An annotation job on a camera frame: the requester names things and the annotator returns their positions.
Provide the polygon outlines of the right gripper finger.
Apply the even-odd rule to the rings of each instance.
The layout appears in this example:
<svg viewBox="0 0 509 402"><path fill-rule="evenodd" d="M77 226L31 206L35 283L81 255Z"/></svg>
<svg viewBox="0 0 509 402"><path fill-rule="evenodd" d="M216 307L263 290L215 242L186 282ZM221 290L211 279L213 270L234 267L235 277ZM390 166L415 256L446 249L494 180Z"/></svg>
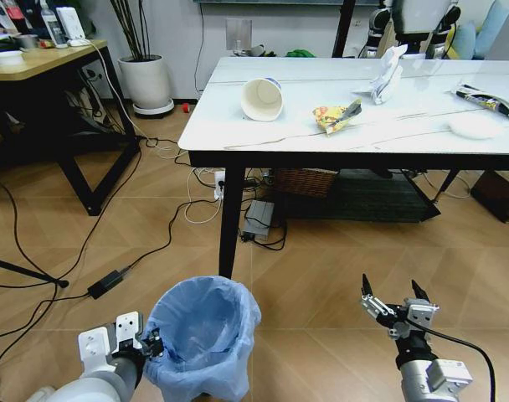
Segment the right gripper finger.
<svg viewBox="0 0 509 402"><path fill-rule="evenodd" d="M373 295L371 284L366 274L362 274L361 306L377 323L382 326L392 326L398 320L393 308L386 305Z"/></svg>
<svg viewBox="0 0 509 402"><path fill-rule="evenodd" d="M420 325L431 329L434 315L440 309L438 305L431 302L427 292L418 284L417 281L411 281L414 297L404 299L404 306L407 309L407 318L416 327Z"/></svg>

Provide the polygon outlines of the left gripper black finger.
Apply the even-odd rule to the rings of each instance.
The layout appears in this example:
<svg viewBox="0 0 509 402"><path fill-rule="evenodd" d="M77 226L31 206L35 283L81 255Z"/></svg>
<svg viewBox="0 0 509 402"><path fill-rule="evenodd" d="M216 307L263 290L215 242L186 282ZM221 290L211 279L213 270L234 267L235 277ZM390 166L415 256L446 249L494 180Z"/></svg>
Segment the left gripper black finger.
<svg viewBox="0 0 509 402"><path fill-rule="evenodd" d="M149 358L162 357L164 349L160 330L155 327L147 334L147 356Z"/></svg>

